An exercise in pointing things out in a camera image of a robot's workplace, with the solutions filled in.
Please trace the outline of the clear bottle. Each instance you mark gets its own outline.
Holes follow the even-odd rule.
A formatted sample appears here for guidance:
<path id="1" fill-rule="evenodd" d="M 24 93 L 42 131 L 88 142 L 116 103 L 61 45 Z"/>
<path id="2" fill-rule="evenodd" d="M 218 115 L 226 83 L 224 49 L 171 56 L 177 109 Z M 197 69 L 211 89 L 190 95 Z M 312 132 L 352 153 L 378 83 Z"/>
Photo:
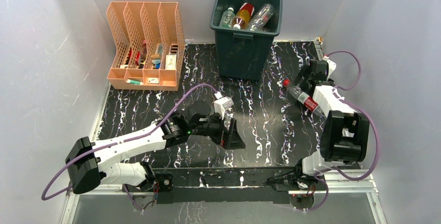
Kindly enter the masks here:
<path id="1" fill-rule="evenodd" d="M 249 31 L 261 31 L 264 25 L 270 20 L 275 13 L 275 7 L 272 4 L 264 4 L 260 10 L 250 20 L 246 30 Z"/>

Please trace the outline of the gold red label bottle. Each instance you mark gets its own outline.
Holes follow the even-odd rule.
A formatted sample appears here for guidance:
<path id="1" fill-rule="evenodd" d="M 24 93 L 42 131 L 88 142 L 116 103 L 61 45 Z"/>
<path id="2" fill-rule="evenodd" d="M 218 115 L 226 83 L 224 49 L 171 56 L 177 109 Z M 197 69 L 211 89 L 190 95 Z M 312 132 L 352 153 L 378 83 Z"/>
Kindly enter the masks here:
<path id="1" fill-rule="evenodd" d="M 232 28 L 237 30 L 244 30 L 250 22 L 254 10 L 255 8 L 251 3 L 243 3 L 232 21 Z"/>

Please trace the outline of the green tea bottle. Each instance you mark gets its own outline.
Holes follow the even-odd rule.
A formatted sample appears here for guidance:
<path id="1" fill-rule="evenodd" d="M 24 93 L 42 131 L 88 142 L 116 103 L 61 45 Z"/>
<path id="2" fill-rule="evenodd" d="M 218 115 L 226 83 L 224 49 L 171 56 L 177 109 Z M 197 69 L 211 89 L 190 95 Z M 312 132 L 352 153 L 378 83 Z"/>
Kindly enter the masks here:
<path id="1" fill-rule="evenodd" d="M 218 26 L 231 29 L 233 26 L 232 22 L 235 16 L 236 14 L 234 12 L 234 9 L 232 7 L 227 8 L 227 10 L 223 12 Z"/>

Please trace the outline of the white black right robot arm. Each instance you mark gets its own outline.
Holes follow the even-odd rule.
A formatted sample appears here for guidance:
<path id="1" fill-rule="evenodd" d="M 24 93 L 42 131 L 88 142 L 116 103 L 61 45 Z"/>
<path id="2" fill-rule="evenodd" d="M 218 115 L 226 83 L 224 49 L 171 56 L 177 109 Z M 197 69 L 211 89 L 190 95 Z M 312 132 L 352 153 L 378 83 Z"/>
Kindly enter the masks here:
<path id="1" fill-rule="evenodd" d="M 318 150 L 299 160 L 291 171 L 269 177 L 265 185 L 277 191 L 307 190 L 327 169 L 364 160 L 370 122 L 343 102 L 330 77 L 335 69 L 336 63 L 324 57 L 303 66 L 295 80 L 283 81 L 292 97 L 326 122 Z"/>

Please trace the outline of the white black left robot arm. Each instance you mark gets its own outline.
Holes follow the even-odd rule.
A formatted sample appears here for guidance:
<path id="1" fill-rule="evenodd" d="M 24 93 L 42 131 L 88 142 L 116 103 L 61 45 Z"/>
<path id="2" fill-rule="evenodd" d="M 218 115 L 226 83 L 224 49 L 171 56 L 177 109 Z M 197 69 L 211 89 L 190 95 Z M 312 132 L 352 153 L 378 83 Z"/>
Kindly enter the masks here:
<path id="1" fill-rule="evenodd" d="M 159 181 L 147 162 L 124 163 L 142 153 L 164 150 L 188 141 L 190 136 L 209 137 L 225 150 L 246 148 L 237 130 L 237 121 L 213 112 L 205 101 L 198 100 L 183 111 L 175 111 L 160 127 L 154 124 L 113 139 L 92 142 L 78 139 L 65 159 L 70 185 L 75 194 L 83 194 L 99 185 L 120 184 L 151 190 Z"/>

